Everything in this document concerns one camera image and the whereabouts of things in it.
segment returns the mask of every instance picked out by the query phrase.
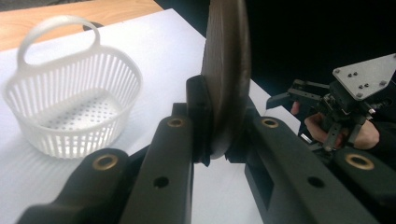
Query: human hand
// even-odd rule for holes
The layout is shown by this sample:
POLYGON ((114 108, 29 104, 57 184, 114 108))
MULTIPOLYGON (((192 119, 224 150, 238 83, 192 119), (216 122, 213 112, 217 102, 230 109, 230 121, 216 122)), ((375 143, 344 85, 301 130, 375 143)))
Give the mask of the human hand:
POLYGON ((300 112, 300 102, 294 101, 290 113, 292 115, 297 115, 299 112, 300 112))
MULTIPOLYGON (((323 143, 326 141, 328 134, 320 128, 320 124, 323 122, 323 114, 317 113, 305 119, 304 123, 306 128, 311 133, 312 137, 323 143)), ((335 148, 340 148, 346 141, 349 135, 348 129, 341 130, 335 141, 335 148)), ((372 122, 366 120, 355 139, 354 148, 357 149, 370 149, 375 147, 379 142, 379 132, 372 122)))

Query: metal plate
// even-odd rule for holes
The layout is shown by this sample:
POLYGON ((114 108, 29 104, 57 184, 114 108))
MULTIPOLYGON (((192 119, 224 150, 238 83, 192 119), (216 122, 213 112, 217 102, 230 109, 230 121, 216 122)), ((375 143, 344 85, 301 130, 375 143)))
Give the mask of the metal plate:
POLYGON ((332 74, 357 101, 385 89, 396 70, 396 54, 334 69, 332 74))

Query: white plastic basket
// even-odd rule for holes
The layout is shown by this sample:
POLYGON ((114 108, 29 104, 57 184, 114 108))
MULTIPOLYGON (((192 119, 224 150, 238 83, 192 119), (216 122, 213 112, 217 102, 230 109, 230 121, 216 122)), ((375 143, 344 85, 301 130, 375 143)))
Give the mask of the white plastic basket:
POLYGON ((120 135, 141 85, 136 64, 119 50, 102 46, 92 23, 59 16, 38 24, 22 41, 18 69, 4 97, 33 146, 57 158, 80 158, 120 135), (95 39, 88 49, 48 63, 25 61, 37 38, 70 24, 93 29, 95 39))

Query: basket handle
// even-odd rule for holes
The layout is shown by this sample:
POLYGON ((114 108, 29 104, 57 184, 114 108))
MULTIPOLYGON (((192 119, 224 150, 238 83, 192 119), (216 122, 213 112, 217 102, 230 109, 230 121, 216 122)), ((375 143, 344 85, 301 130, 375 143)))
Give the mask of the basket handle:
POLYGON ((72 24, 82 24, 90 27, 93 29, 95 33, 95 40, 93 41, 91 47, 95 45, 100 44, 100 35, 98 29, 90 22, 85 20, 84 18, 78 17, 78 16, 56 16, 49 18, 47 20, 44 20, 40 22, 36 27, 34 27, 29 34, 23 39, 21 42, 21 46, 18 49, 18 67, 20 66, 26 66, 29 65, 25 61, 25 54, 26 51, 29 49, 29 47, 35 43, 35 41, 42 36, 43 34, 54 30, 56 28, 66 26, 66 25, 72 25, 72 24))

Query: screw hole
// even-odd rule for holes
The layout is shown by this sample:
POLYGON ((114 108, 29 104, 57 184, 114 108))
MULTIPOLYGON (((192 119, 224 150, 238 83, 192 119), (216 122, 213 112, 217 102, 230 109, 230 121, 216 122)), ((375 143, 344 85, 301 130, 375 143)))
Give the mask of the screw hole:
POLYGON ((183 120, 182 119, 171 119, 168 121, 168 125, 173 128, 178 128, 178 127, 183 126, 183 120))
POLYGON ((169 185, 169 179, 167 177, 161 176, 154 180, 155 189, 163 189, 169 185))
POLYGON ((324 188, 324 182, 315 176, 308 177, 308 183, 318 189, 324 188))
POLYGON ((92 166, 95 170, 104 171, 104 170, 108 170, 111 167, 115 166, 118 161, 119 161, 118 157, 111 155, 111 154, 106 154, 106 155, 103 155, 103 156, 97 158, 93 162, 92 166))
POLYGON ((279 124, 274 119, 263 119, 262 124, 269 128, 276 128, 279 124))
POLYGON ((361 170, 373 170, 375 168, 371 160, 359 154, 347 154, 346 162, 361 170))

